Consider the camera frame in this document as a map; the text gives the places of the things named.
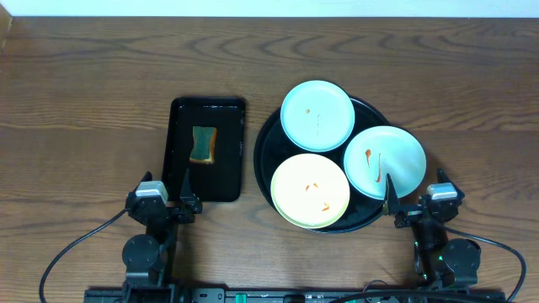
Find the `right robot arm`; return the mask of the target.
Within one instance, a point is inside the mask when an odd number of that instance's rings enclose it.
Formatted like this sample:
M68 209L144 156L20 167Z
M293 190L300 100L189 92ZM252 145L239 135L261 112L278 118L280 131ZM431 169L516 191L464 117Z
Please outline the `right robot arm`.
M462 289L478 282L481 248L473 240L447 236L446 223L458 215L465 194L439 169L437 183L415 205L403 205L391 176L386 176L384 213L394 217L397 228L414 234L416 272L433 290Z

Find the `orange green scrub sponge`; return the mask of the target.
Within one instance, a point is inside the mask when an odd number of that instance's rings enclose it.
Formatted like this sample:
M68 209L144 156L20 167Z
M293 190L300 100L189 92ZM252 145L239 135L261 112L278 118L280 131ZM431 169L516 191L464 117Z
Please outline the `orange green scrub sponge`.
M189 161L199 164L213 164L215 161L217 128L210 126L193 127L193 148Z

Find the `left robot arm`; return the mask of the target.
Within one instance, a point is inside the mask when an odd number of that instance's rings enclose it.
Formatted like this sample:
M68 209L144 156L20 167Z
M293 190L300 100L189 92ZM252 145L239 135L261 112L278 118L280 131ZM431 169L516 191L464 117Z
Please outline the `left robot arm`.
M144 234L132 237L122 250L125 282L132 288L163 287L171 280L178 227L193 223L195 215L202 212L202 203L189 183L189 171L172 206L168 205L164 183L146 173L127 195L125 208L131 219L146 227Z

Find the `yellow plate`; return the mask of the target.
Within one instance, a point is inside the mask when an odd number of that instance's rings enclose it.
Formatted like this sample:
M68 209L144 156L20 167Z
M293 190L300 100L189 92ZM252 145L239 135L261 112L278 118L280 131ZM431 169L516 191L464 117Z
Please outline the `yellow plate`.
M283 161L270 183L275 208L287 221L305 229L335 223L350 202L350 186L343 170L330 159L304 153Z

